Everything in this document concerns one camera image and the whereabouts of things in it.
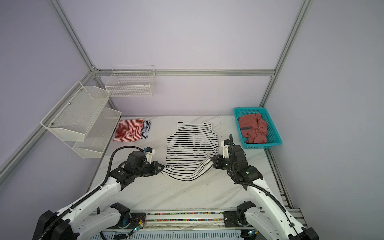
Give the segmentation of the black white striped tank top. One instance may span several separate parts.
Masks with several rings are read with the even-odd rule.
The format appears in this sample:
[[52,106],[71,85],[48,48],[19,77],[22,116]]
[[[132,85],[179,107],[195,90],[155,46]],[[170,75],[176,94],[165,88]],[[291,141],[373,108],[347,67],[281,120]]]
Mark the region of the black white striped tank top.
[[178,122],[176,131],[167,137],[167,154],[162,174],[171,179],[191,182],[213,165],[219,153],[219,138],[213,124]]

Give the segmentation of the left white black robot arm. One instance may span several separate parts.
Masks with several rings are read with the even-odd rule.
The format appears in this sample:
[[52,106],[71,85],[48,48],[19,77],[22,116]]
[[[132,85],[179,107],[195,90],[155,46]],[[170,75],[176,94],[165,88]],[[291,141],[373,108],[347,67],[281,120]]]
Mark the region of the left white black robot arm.
[[89,193],[56,211],[46,211],[38,220],[34,240],[87,240],[110,227],[135,228],[145,217],[133,220],[130,209],[114,203],[90,218],[103,203],[132,184],[136,178],[159,174],[165,167],[152,161],[153,151],[134,151]]

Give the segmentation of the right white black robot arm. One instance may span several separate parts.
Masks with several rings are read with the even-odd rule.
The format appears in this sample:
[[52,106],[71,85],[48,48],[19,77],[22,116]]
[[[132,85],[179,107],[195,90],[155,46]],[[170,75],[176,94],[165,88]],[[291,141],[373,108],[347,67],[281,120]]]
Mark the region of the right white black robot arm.
[[224,170],[235,185],[254,198],[237,206],[238,222],[252,226],[267,240],[318,240],[313,228],[300,223],[271,192],[264,176],[248,164],[241,146],[222,142],[223,153],[211,159],[213,168]]

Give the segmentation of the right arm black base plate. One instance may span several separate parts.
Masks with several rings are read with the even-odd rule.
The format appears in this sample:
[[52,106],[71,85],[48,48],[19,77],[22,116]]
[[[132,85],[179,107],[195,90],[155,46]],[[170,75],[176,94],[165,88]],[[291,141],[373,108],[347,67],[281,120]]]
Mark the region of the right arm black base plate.
[[225,211],[224,224],[226,228],[235,227],[248,227],[249,223],[246,220],[245,213],[243,211]]

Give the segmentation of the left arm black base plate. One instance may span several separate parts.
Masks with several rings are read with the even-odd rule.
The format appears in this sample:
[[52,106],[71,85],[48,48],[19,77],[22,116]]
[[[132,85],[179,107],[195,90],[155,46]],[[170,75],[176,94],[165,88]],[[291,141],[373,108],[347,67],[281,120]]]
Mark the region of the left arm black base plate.
[[114,226],[107,228],[107,230],[112,229],[134,229],[139,225],[139,222],[145,222],[147,214],[144,212],[139,213],[129,213],[127,215],[120,214],[118,218],[118,223]]

